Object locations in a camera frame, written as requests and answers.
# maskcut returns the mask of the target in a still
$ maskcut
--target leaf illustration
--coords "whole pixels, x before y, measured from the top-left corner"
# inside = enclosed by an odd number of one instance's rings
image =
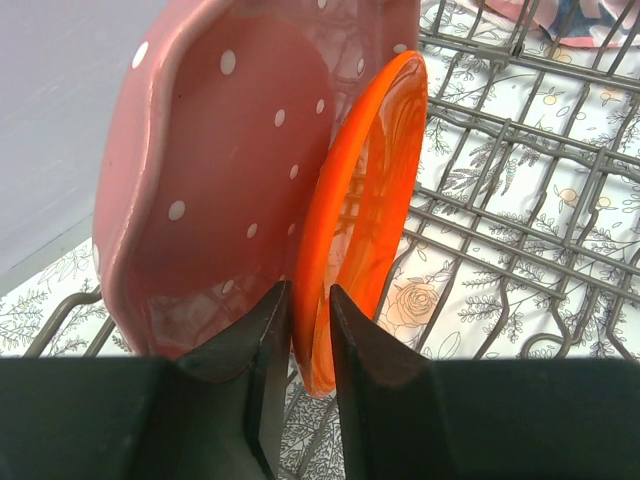
[[[594,358],[608,358],[615,354],[615,350],[609,341],[596,341],[589,347],[589,355]]]
[[[506,287],[507,292],[513,292],[516,290],[526,290],[526,289],[527,289],[527,286],[520,282],[514,282],[513,280],[509,280],[507,282],[507,287]]]
[[[522,214],[515,214],[511,212],[498,212],[498,216],[501,218],[506,218],[511,220],[512,222],[519,223],[520,225],[526,225],[528,218],[525,218]]]
[[[528,164],[530,167],[533,167],[540,159],[540,152],[529,146],[524,146],[522,149],[524,153],[522,154],[522,157],[520,157],[518,166],[521,167],[524,164]]]
[[[553,358],[553,350],[551,350],[550,348],[540,348],[538,350],[533,350],[529,352],[529,358],[550,359]]]
[[[536,267],[531,262],[523,262],[522,260],[518,260],[516,262],[515,269],[525,278],[529,280],[535,280],[536,282],[542,283],[544,279],[544,270],[539,267]]]
[[[400,278],[403,273],[404,272],[402,270],[402,267],[396,268],[396,270],[393,272],[393,280],[398,280],[398,278]]]
[[[42,303],[47,298],[48,293],[45,291],[28,289],[8,309],[0,309],[0,339],[3,348],[11,350],[26,347],[33,341],[40,330],[43,320]]]
[[[516,161],[510,158],[507,161],[507,165],[505,166],[505,171],[507,172],[506,181],[504,182],[504,189],[502,190],[502,195],[509,191],[511,184],[513,183],[513,179],[516,176]]]
[[[444,339],[438,349],[438,360],[448,360],[453,357],[460,346],[460,332],[453,332]]]
[[[496,272],[473,272],[476,275],[480,275],[481,278],[476,278],[473,280],[465,280],[462,282],[462,285],[469,288],[480,288],[480,287],[489,287],[491,285],[497,285],[502,277],[499,273]]]
[[[82,292],[93,290],[93,285],[88,278],[85,278],[80,290]],[[88,342],[77,335],[73,335],[73,332],[86,322],[102,323],[106,320],[107,315],[107,310],[102,302],[74,308],[51,339],[47,356],[59,357],[67,353],[78,352],[81,348],[86,348]]]
[[[57,282],[69,277],[76,278],[79,272],[87,270],[90,260],[91,250],[87,245],[71,250],[42,271],[38,284],[47,283],[54,278]]]
[[[551,297],[544,295],[542,293],[538,293],[533,301],[533,304],[538,309],[548,309],[551,306]]]
[[[571,110],[571,107],[566,106],[566,107],[562,107],[560,110],[558,110],[556,112],[556,117],[564,117],[567,113],[569,113],[569,110]]]
[[[436,273],[433,276],[433,281],[435,282],[446,282],[447,280],[449,280],[451,278],[451,272],[450,271],[441,271]]]
[[[482,188],[480,189],[480,194],[487,193],[489,188],[493,188],[491,191],[492,194],[496,193],[500,186],[502,185],[502,179],[498,179],[497,183],[493,184],[493,177],[496,175],[498,171],[498,165],[491,167],[491,169],[487,172],[487,176],[482,181]]]
[[[500,330],[500,332],[498,333],[498,336],[501,337],[504,334],[507,334],[507,338],[509,339],[509,341],[515,344],[516,341],[520,338],[519,334],[521,334],[523,331],[522,321],[520,320],[522,316],[523,314],[520,312],[512,313],[511,315],[509,315],[509,317],[507,318],[507,324],[504,326],[502,330]],[[489,325],[483,327],[482,330],[487,335],[490,335],[493,332],[493,330],[496,328],[496,326],[497,326],[497,321],[492,321],[491,323],[489,323]]]
[[[468,308],[458,312],[460,321],[463,323],[490,320],[502,311],[502,305],[493,295],[469,297],[466,302]]]
[[[115,334],[111,335],[111,340],[113,340],[113,343],[116,345],[116,347],[118,347],[123,352],[130,353],[132,351],[131,347],[129,347],[127,342],[124,341],[124,338],[122,338],[122,334],[120,332],[116,332]]]
[[[544,252],[555,248],[554,246],[550,246],[549,244],[543,243],[543,242],[537,242],[537,241],[527,241],[524,244],[524,251],[528,252],[528,253],[533,253],[534,255],[537,255],[539,257],[541,257]]]

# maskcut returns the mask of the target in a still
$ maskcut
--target floral patterned surface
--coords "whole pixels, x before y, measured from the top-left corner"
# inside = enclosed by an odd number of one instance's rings
[[[423,22],[427,26],[434,13],[434,9],[426,13]],[[467,35],[472,23],[473,18],[464,8],[449,3],[441,29],[460,37]],[[496,45],[504,43],[508,36],[508,32],[486,26],[481,31],[478,39]],[[549,46],[542,36],[532,32],[527,38],[525,51],[531,55],[546,56]],[[453,51],[440,47],[429,46],[425,50],[431,96],[437,95],[442,88],[453,56]],[[594,56],[592,51],[560,48],[553,54],[553,59],[566,64],[588,66]],[[615,52],[608,52],[602,59],[601,68],[608,68],[614,56]],[[637,78],[640,75],[638,52],[632,51],[628,57],[618,72]],[[477,106],[485,94],[489,70],[490,66],[485,61],[462,57],[441,98],[470,108]],[[581,83],[547,74],[534,96],[531,108],[523,114],[524,104],[535,81],[535,71],[510,66],[499,73],[493,84],[488,86],[482,111],[503,118],[518,119],[547,132],[562,133],[580,96]],[[569,135],[595,146],[612,147],[615,136],[630,111],[629,100],[629,95],[623,91],[592,86],[587,101],[575,115],[575,125]],[[436,118],[430,122],[418,179],[422,185],[430,189],[437,187],[462,135],[463,129],[444,120]],[[540,146],[549,146],[548,140],[534,134],[529,134],[528,139]],[[618,150],[633,156],[640,154],[640,113],[636,112],[626,125]],[[482,208],[517,224],[524,224],[538,198],[535,189],[551,162],[534,148],[520,146],[508,150],[504,144],[496,145],[492,138],[471,133],[447,177],[443,193],[466,201],[479,184],[481,201],[493,178],[491,172],[497,172],[495,169],[489,170],[489,175],[482,179],[484,166],[492,161],[491,152],[494,153],[494,158],[506,158],[506,167],[499,173],[494,195]],[[535,217],[532,228],[552,237],[563,237],[572,214],[579,206],[588,174],[589,169],[573,162],[558,162],[546,189],[547,200]],[[609,259],[629,262],[640,247],[637,230],[640,185],[619,178],[608,178],[602,193],[595,199],[595,205],[599,213],[596,227],[585,233],[587,219],[584,216],[578,217],[572,240],[575,241],[579,235],[584,234],[585,248]],[[424,198],[416,198],[413,206],[426,210],[430,203]],[[434,213],[458,225],[469,227],[473,222],[470,215],[444,203],[436,204]],[[417,223],[415,218],[409,218],[407,227],[415,230]],[[519,232],[486,221],[477,225],[477,230],[498,243],[492,248],[486,242],[474,240],[467,246],[467,254],[491,265],[506,267],[510,263],[510,257],[500,245],[517,244]],[[462,247],[464,243],[459,234],[437,222],[427,225],[424,235],[454,247]],[[408,245],[408,239],[403,239],[399,252],[405,251]],[[447,282],[456,275],[455,286],[448,294],[431,335],[422,345],[421,353],[432,359],[472,357],[492,331],[503,308],[508,306],[510,313],[506,328],[486,351],[484,358],[517,357],[525,339],[539,332],[558,333],[549,312],[551,299],[541,293],[540,289],[553,290],[561,284],[562,279],[557,273],[542,268],[532,258],[568,265],[588,277],[611,285],[618,285],[622,278],[620,269],[608,263],[594,261],[588,256],[578,256],[575,264],[570,265],[568,251],[553,243],[531,239],[523,244],[522,250],[535,257],[520,259],[513,268],[514,273],[528,283],[525,285],[510,281],[507,295],[503,298],[499,291],[499,274],[466,262],[456,273],[455,257],[443,253],[433,245],[418,244],[408,260],[395,272],[379,324],[407,345],[416,347],[420,333],[429,323],[440,297],[444,295]],[[0,353],[6,356],[23,354],[46,321],[47,315],[64,297],[76,291],[91,291],[97,283],[91,261],[91,243],[88,240],[0,299]],[[637,293],[637,279],[633,279],[629,288]],[[616,298],[608,292],[594,291],[593,286],[584,281],[584,277],[570,280],[564,285],[564,291],[568,293],[568,298],[561,303],[559,312],[571,332],[578,328],[577,323],[587,308],[586,303],[591,301],[595,305],[586,326],[580,327],[584,328],[584,333],[579,344],[569,354],[619,356],[605,335],[607,319],[615,308]],[[640,319],[639,308],[640,305],[634,302],[626,302],[622,306],[620,321],[615,330],[616,336],[636,356],[640,356],[640,324],[637,321]],[[45,355],[82,354],[106,317],[107,312],[100,303],[74,310],[45,350]],[[556,343],[536,342],[530,356],[551,357],[557,350]],[[129,354],[117,330],[110,336],[100,354]],[[312,399],[303,392],[300,382],[295,380],[287,391],[287,406],[289,416],[281,450],[283,478],[291,478],[291,474],[319,480],[344,478],[334,397]]]

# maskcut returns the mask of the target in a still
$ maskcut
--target orange plastic plate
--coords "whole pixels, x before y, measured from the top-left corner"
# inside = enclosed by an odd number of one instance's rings
[[[294,282],[293,345],[307,390],[335,389],[329,288],[369,317],[395,258],[415,185],[427,115],[422,55],[393,59],[356,102],[322,168]]]

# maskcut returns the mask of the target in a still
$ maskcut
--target white wall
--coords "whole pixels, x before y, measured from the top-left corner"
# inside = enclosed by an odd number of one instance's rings
[[[90,235],[102,149],[167,0],[0,0],[0,295]]]

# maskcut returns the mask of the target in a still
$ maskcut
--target pink polka dot bowl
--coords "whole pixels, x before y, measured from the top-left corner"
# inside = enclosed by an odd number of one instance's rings
[[[180,356],[291,278],[332,138],[419,0],[173,0],[107,138],[93,253],[139,354]]]

